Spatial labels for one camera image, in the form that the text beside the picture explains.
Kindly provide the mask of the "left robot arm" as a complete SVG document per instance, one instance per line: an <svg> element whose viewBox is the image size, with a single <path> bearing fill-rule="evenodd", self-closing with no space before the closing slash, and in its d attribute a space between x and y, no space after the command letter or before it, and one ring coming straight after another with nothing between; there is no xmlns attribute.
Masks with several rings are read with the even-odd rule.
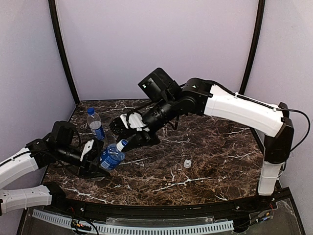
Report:
<svg viewBox="0 0 313 235"><path fill-rule="evenodd" d="M67 121L54 123L52 131L42 139L28 143L18 153L0 164L0 213L5 214L35 206L55 206L65 203L66 194L55 182L34 188L6 190L5 187L24 175L50 164L58 163L65 170L81 179L109 176L100 168L100 151L103 143L97 139L72 145L79 133Z"/></svg>

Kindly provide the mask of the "white cap water bottle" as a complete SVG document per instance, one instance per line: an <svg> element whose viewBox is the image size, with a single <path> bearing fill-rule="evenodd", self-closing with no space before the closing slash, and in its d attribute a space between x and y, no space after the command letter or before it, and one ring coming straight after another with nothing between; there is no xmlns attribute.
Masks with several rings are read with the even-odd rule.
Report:
<svg viewBox="0 0 313 235"><path fill-rule="evenodd" d="M109 144L101 153L100 166L106 171L114 170L125 159L126 154L122 150L127 144L127 140Z"/></svg>

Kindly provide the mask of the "clear bottle cap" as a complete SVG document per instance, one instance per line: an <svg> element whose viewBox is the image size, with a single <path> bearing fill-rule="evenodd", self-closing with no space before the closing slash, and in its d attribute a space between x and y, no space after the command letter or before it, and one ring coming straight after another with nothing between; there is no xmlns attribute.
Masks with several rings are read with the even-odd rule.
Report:
<svg viewBox="0 0 313 235"><path fill-rule="evenodd" d="M191 165L192 165L192 161L189 160L189 159L186 159L186 160L184 161L184 163L183 163L183 166L184 166L185 168L190 168Z"/></svg>

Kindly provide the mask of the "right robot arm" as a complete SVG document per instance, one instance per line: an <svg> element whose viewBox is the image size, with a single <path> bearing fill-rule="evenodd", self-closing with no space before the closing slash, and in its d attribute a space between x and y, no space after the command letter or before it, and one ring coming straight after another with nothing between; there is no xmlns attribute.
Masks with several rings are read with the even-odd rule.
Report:
<svg viewBox="0 0 313 235"><path fill-rule="evenodd" d="M234 121L264 134L264 160L258 194L274 192L283 163L288 159L294 127L285 103L267 104L232 92L212 80L191 78L178 85L162 68L139 82L139 87L154 104L147 113L130 111L121 115L123 137L129 149L159 143L156 132L172 119L196 114Z"/></svg>

